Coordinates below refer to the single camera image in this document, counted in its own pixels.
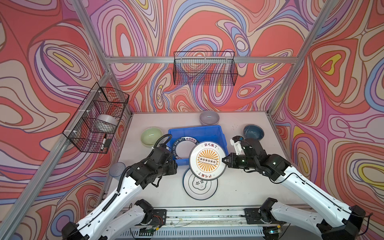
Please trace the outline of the orange sunburst plate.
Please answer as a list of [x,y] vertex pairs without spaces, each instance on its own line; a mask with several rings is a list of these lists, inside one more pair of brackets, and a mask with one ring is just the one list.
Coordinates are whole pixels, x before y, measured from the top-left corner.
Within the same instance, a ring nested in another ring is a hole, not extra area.
[[223,175],[226,165],[222,159],[226,156],[224,149],[215,142],[202,142],[191,151],[190,170],[199,179],[213,181]]

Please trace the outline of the blue plastic bin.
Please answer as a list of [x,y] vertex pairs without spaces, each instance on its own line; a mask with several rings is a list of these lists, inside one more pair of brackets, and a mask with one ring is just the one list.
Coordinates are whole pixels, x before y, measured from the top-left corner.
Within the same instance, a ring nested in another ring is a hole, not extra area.
[[226,154],[229,153],[226,137],[219,125],[170,129],[168,133],[172,135],[172,138],[167,146],[179,166],[188,166],[190,163],[189,156],[192,150],[186,154],[181,153],[180,144],[184,142],[192,143],[192,148],[202,142],[214,142],[222,147]]

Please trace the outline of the white clover outline plate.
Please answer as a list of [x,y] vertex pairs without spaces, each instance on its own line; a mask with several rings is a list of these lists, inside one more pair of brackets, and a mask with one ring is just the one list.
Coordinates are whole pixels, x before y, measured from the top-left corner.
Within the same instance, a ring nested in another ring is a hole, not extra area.
[[191,169],[187,169],[184,173],[184,190],[194,200],[204,201],[211,198],[216,193],[218,186],[218,180],[201,180],[192,173]]

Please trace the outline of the green rimmed lettered plate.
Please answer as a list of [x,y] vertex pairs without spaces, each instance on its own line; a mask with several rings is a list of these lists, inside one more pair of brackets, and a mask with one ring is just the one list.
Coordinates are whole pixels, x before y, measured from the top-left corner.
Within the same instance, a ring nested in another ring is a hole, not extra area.
[[172,152],[175,159],[187,159],[198,143],[199,141],[197,139],[189,136],[177,139],[172,145]]

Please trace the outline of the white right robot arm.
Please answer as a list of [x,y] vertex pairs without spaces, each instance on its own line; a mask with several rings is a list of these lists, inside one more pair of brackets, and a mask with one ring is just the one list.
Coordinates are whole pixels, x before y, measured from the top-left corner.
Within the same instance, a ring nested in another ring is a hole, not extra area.
[[323,240],[355,240],[359,236],[366,217],[361,207],[350,207],[332,197],[306,179],[282,156],[267,154],[256,139],[235,136],[231,145],[235,152],[222,159],[228,168],[259,173],[273,184],[289,189],[314,210],[311,213],[268,198],[257,213],[259,221],[265,224],[274,221],[293,224]]

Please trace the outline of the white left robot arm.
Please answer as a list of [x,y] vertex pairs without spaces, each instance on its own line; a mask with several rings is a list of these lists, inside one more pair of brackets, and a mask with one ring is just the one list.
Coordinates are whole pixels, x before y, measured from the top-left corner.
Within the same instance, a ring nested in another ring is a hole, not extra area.
[[126,228],[163,223],[144,199],[136,201],[123,214],[120,212],[148,185],[158,187],[163,176],[175,175],[177,167],[165,144],[154,147],[145,159],[125,168],[117,188],[98,207],[77,223],[67,223],[62,229],[62,238],[112,240]]

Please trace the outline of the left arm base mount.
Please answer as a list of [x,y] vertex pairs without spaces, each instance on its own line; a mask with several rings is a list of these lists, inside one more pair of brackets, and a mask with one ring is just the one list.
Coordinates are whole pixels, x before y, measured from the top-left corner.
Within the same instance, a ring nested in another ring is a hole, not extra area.
[[166,209],[154,209],[149,213],[145,213],[144,219],[138,225],[161,227],[166,223],[166,216]]

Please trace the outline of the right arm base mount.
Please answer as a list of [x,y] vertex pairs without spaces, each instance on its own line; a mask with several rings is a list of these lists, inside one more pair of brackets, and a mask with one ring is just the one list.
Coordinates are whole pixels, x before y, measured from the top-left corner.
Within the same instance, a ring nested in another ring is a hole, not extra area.
[[272,216],[272,214],[266,210],[260,210],[260,208],[245,208],[244,214],[241,217],[245,218],[247,224],[257,225],[284,225],[286,222],[278,221]]

